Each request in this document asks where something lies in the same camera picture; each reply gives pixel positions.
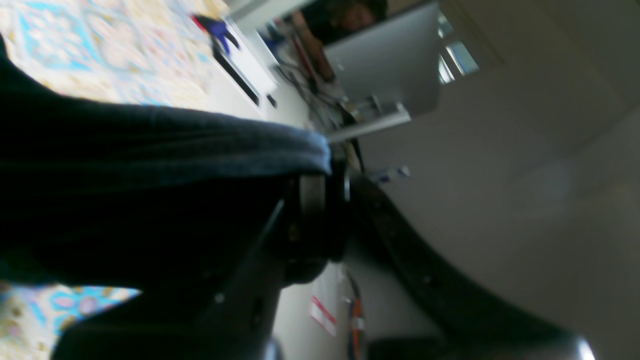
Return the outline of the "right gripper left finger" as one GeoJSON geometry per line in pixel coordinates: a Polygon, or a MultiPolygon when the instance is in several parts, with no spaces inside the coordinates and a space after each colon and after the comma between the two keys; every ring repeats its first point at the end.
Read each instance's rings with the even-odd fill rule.
{"type": "Polygon", "coordinates": [[[281,291],[326,267],[322,175],[204,182],[115,210],[51,247],[50,269],[140,294],[69,326],[55,360],[258,360],[281,291]]]}

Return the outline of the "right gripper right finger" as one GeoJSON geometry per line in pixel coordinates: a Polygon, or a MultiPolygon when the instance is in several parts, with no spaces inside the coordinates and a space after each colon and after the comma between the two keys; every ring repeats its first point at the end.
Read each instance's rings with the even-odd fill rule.
{"type": "Polygon", "coordinates": [[[593,360],[578,333],[463,275],[361,174],[345,176],[344,260],[365,313],[367,360],[593,360]]]}

